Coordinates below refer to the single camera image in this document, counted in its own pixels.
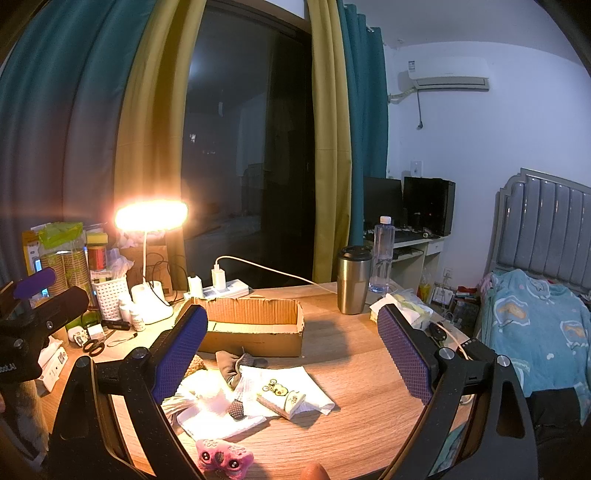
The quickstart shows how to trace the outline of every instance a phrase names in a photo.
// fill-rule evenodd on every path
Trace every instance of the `dark window glass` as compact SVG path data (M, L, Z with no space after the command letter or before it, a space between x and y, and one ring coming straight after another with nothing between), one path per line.
M311 278L314 126L309 35L208 6L190 69L183 137L189 272L204 286L220 255ZM251 287L301 284L220 262Z

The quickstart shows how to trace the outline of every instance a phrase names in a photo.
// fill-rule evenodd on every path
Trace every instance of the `bolt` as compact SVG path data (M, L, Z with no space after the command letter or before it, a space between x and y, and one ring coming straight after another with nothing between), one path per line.
M455 356L455 353L451 348L443 347L439 349L439 356L445 360L451 360Z
M511 365L511 360L509 360L509 357L505 355L499 355L496 357L496 362L502 367L508 367Z
M81 356L78 360L76 360L76 366L78 368L88 367L90 364L90 358L85 356Z
M144 346L139 346L131 351L131 356L136 359L141 359L148 355L148 349Z

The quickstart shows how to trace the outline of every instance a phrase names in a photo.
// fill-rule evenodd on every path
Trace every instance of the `glowing lamp head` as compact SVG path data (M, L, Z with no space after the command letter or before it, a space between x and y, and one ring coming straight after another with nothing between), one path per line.
M115 215L115 225L125 231L157 232L180 227L187 219L187 205L178 200L132 203Z

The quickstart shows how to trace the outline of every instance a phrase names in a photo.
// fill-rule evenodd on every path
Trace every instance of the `wooden table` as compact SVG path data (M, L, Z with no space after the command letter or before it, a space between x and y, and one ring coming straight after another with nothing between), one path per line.
M408 394L369 313L342 315L337 309L336 295L315 286L257 290L256 294L270 299L294 298L304 310L302 356L271 358L269 368L303 365L336 407L328 416L307 412L292 421L270 419L229 439L254 453L255 464L247 478L298 479L311 461L320 462L332 480L351 479L386 467L413 428L423 405ZM160 332L172 326L172 319L148 325L136 339L107 348L95 361L121 359L137 346L150 346ZM109 340L129 335L130 332L116 332ZM53 392L42 399L50 430L72 366L82 354L67 340L65 345L69 360ZM209 367L215 367L215 356L203 357ZM114 397L113 401L134 464L152 473L123 398ZM182 432L179 438L191 457L196 458L191 437Z

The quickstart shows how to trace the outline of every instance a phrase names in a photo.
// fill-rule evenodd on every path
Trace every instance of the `tufted gray headboard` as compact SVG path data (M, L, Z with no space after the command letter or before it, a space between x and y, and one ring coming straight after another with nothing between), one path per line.
M522 168L499 191L489 271L520 268L587 293L590 246L591 188Z

